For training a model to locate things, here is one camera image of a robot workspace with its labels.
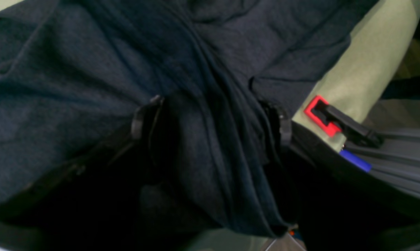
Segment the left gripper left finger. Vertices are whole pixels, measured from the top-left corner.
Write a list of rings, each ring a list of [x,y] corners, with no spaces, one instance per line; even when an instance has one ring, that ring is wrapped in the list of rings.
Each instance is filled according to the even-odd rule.
[[[170,119],[156,96],[92,149],[0,203],[0,245],[12,251],[141,251],[152,238],[141,192],[156,181],[153,133]]]

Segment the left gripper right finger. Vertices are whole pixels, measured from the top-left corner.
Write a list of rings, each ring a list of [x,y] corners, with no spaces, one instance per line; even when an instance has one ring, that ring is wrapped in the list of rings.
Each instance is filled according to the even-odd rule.
[[[420,251],[420,199],[372,177],[260,101],[278,162],[264,168],[283,217],[308,251]]]

